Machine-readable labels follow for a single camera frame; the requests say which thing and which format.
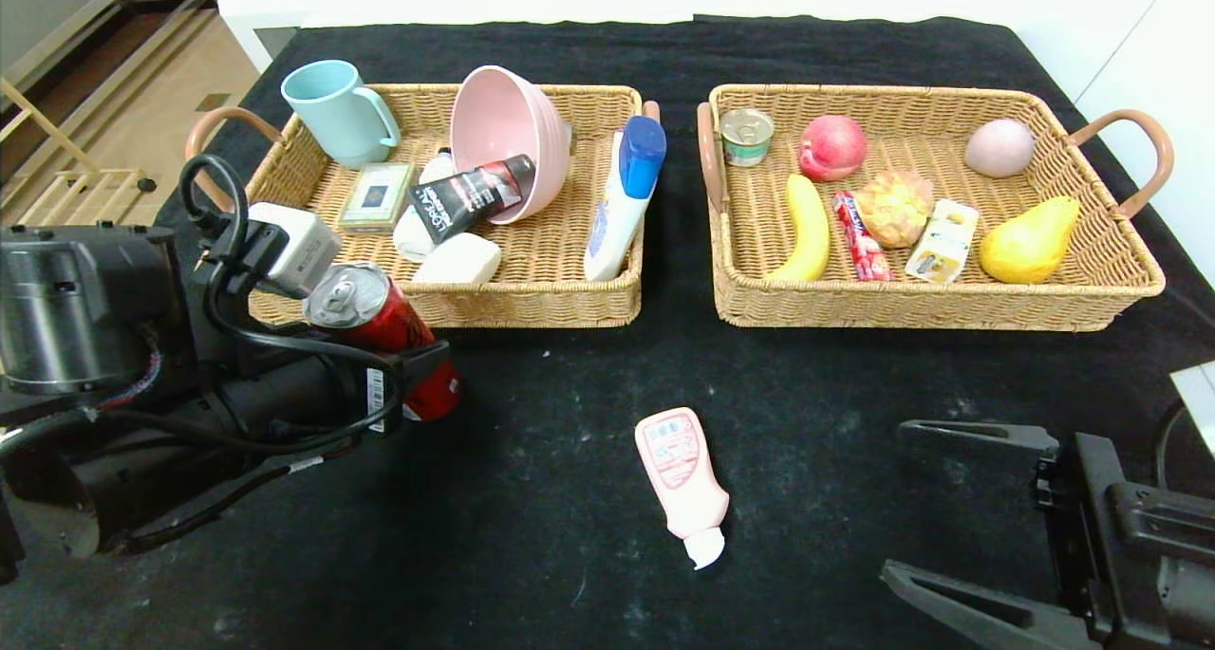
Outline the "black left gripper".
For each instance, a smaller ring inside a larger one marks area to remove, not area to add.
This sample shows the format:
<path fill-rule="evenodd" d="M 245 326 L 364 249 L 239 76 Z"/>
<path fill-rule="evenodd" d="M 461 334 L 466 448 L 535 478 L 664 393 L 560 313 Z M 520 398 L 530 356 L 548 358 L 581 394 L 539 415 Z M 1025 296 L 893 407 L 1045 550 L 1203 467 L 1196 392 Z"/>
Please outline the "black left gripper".
<path fill-rule="evenodd" d="M 403 354 L 368 360 L 309 356 L 286 366 L 288 436 L 321 439 L 383 428 L 396 414 L 400 392 L 412 396 L 450 360 L 450 343 L 439 340 Z"/>

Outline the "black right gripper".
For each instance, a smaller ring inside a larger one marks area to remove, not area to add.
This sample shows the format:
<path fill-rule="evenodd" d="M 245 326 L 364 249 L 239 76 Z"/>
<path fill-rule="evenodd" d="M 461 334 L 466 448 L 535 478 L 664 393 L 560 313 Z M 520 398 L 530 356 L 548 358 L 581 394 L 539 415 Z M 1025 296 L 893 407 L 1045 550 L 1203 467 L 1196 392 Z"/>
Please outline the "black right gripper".
<path fill-rule="evenodd" d="M 886 560 L 881 580 L 904 603 L 985 649 L 1213 646 L 1209 498 L 1129 481 L 1100 436 L 1059 447 L 1044 428 L 929 419 L 900 422 L 897 434 L 946 456 L 1046 456 L 1036 505 L 1064 607 Z"/>

